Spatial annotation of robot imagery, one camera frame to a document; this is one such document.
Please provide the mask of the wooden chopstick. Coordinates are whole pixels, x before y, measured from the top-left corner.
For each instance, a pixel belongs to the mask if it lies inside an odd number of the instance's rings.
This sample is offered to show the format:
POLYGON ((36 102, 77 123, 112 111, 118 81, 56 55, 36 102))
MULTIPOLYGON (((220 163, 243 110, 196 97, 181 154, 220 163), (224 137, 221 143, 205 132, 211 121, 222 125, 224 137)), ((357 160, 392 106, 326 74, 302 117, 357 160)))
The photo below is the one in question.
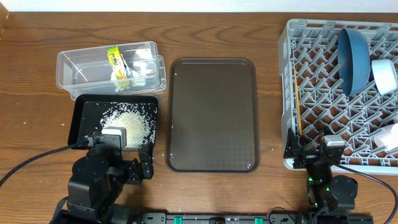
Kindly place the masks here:
POLYGON ((302 123, 301 123, 301 113, 300 113, 300 100, 299 100, 299 86, 297 83, 297 71, 294 68, 294 84, 295 84, 295 103, 297 107, 297 126, 298 126, 298 136, 302 135, 302 123))

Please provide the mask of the white cup pink inside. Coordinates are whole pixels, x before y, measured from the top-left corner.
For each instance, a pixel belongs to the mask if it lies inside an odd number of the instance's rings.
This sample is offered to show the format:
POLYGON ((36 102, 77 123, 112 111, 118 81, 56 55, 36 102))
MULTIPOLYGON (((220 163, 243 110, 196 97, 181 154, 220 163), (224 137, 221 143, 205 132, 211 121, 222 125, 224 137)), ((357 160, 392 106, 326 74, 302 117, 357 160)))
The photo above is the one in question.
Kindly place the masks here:
POLYGON ((378 129, 374 136, 374 142, 378 147, 385 146, 386 151, 390 151, 397 147, 397 137, 397 123, 390 124, 378 129))

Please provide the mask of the blue plate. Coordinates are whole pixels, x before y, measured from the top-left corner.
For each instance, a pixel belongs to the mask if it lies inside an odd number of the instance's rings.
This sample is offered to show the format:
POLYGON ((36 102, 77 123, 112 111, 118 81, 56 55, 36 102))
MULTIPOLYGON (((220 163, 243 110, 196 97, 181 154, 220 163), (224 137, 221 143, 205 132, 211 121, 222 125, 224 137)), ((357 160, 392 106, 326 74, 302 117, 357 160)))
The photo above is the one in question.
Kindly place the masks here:
POLYGON ((370 58, 368 43, 355 29, 342 29, 338 36, 338 70, 343 80, 341 88, 346 96, 361 93, 368 84, 370 58))

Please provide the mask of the light blue rice bowl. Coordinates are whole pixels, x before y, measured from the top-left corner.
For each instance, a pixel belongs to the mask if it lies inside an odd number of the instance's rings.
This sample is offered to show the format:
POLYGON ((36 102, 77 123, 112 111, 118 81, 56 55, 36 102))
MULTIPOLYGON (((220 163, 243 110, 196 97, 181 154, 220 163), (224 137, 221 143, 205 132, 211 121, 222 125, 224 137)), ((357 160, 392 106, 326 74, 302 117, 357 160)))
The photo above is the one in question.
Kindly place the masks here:
POLYGON ((397 74, 391 60, 373 60, 371 66, 377 90, 381 95, 397 90, 397 74))

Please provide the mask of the green snack wrapper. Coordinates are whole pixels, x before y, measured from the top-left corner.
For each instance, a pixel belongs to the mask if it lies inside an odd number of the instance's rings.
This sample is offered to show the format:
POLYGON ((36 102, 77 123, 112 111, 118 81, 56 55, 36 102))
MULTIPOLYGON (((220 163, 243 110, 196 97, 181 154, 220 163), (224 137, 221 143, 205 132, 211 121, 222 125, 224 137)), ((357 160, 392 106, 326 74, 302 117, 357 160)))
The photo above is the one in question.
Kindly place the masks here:
POLYGON ((124 61, 118 46, 107 50, 109 64, 112 68, 111 80, 116 81, 116 91, 128 89, 132 86, 131 73, 124 61))

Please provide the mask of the white napkin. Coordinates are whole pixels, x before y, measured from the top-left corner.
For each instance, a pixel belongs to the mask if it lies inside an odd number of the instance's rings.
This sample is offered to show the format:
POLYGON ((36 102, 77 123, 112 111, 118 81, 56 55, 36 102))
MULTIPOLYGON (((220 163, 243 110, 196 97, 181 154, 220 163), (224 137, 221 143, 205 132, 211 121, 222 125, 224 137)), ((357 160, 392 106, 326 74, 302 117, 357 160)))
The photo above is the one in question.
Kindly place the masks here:
POLYGON ((131 87, 141 87, 146 84, 146 78, 149 76, 149 73, 151 73, 150 70, 147 69, 147 62, 133 62, 131 65, 128 65, 129 71, 131 73, 131 78, 129 79, 132 83, 131 87))

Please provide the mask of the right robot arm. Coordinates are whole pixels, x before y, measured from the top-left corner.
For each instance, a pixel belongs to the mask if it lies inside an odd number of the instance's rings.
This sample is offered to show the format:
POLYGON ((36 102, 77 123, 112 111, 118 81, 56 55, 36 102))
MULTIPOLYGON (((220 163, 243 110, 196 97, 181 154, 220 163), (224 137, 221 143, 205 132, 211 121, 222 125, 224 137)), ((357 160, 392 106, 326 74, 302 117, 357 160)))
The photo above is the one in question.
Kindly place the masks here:
POLYGON ((307 171, 307 196, 313 205, 308 213, 309 223, 346 223, 349 211, 355 208, 357 181, 345 175, 334 176, 331 171, 341 160, 344 148, 344 139, 325 128, 317 147, 305 150, 288 129, 284 158, 293 159, 294 169, 307 171))

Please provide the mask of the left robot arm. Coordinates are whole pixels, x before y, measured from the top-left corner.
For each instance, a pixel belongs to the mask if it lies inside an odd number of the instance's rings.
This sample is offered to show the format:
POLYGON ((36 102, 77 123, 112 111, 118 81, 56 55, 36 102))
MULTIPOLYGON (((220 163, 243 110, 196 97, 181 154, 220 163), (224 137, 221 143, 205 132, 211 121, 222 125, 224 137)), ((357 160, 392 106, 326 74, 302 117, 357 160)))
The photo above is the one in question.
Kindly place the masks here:
POLYGON ((139 185, 154 175, 152 142, 139 158, 122 157, 122 136, 97 134, 88 138, 88 153, 72 167, 68 196, 57 204, 51 223, 141 223, 138 211, 116 204, 124 185, 139 185))

